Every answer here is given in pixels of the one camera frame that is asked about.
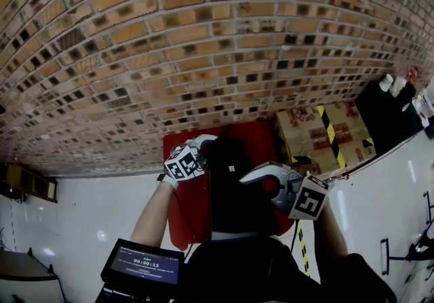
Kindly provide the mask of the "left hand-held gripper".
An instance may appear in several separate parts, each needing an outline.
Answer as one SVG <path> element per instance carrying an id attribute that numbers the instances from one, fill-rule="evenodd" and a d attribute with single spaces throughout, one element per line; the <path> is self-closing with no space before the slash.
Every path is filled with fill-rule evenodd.
<path id="1" fill-rule="evenodd" d="M 165 170 L 175 181 L 185 181 L 205 173 L 207 159 L 199 152 L 203 144 L 213 142 L 218 136 L 201 134 L 183 145 L 174 146 L 165 160 Z"/>

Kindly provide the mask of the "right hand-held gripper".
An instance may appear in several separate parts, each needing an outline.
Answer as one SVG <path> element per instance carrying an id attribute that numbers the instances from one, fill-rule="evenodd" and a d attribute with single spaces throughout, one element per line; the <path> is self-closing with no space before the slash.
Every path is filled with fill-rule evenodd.
<path id="1" fill-rule="evenodd" d="M 249 184 L 265 178 L 274 178 L 283 185 L 271 193 L 271 202 L 282 213 L 292 219 L 318 219 L 328 197 L 329 184 L 310 173 L 302 176 L 281 163 L 263 163 L 239 182 Z"/>

